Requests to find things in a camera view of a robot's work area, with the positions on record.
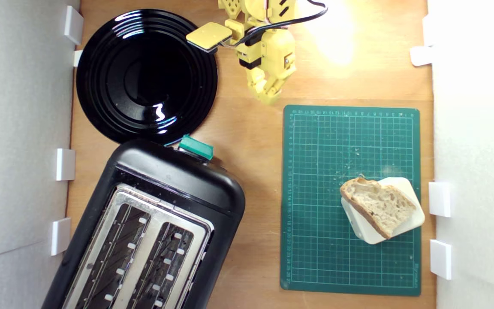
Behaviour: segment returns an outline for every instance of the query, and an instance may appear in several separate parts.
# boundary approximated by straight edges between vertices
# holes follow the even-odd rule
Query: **black cable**
[[[310,2],[311,4],[315,5],[315,6],[321,6],[323,9],[314,15],[301,17],[301,18],[297,18],[297,19],[292,19],[292,20],[281,21],[281,22],[275,23],[275,24],[269,24],[269,25],[256,27],[253,31],[247,33],[247,35],[245,35],[239,41],[237,41],[237,43],[235,43],[233,46],[236,47],[237,45],[245,43],[248,39],[251,39],[251,37],[255,36],[257,33],[260,33],[261,31],[281,28],[284,26],[292,25],[292,24],[305,23],[307,21],[314,20],[318,17],[321,17],[321,16],[323,16],[323,14],[325,14],[327,12],[328,7],[325,5],[325,3],[317,2],[314,0],[307,0],[307,1]]]

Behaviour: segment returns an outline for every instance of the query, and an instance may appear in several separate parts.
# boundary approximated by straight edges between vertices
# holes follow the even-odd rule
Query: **toaster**
[[[144,139],[111,155],[43,309],[205,308],[245,209],[212,147]]]

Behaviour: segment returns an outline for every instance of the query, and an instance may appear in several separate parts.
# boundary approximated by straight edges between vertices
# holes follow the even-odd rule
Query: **wooden table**
[[[290,29],[298,42],[297,72],[275,106],[253,100],[245,73],[229,49],[217,53],[219,89],[214,107],[194,138],[214,146],[215,155],[241,183],[245,215],[220,273],[208,308],[434,309],[436,278],[429,267],[427,183],[433,179],[431,69],[414,68],[409,48],[422,44],[424,1],[325,0],[322,19]],[[82,0],[84,39],[116,15],[133,9],[170,10],[197,25],[226,19],[217,2],[195,0]],[[286,104],[414,107],[421,114],[423,208],[422,294],[378,297],[284,291],[280,288],[280,188],[282,114]],[[77,153],[67,215],[75,228],[116,143],[88,122],[74,92],[71,148]]]

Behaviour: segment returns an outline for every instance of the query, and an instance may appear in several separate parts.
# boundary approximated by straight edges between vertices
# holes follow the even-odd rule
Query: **green cutting mat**
[[[280,283],[286,290],[420,295],[420,228],[369,245],[355,236],[339,187],[363,175],[410,180],[420,200],[416,109],[284,109]]]

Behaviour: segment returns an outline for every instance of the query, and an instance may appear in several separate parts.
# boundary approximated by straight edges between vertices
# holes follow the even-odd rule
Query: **white bracket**
[[[430,213],[441,217],[451,217],[451,185],[446,182],[429,182],[428,199]]]
[[[419,67],[421,65],[431,64],[434,61],[432,46],[436,41],[436,31],[433,14],[428,14],[422,19],[422,33],[424,37],[424,46],[411,47],[409,54],[411,63]]]
[[[75,179],[75,150],[57,149],[57,181]]]
[[[70,245],[71,218],[53,221],[53,234],[51,237],[51,255],[55,256],[68,248]]]
[[[73,6],[67,6],[66,8],[64,35],[75,43],[75,45],[81,44],[83,37],[83,16]]]
[[[451,280],[451,245],[430,240],[430,271],[443,279]]]
[[[82,49],[80,51],[74,51],[74,68],[77,68],[77,66],[79,65],[79,59],[81,58],[82,53]]]

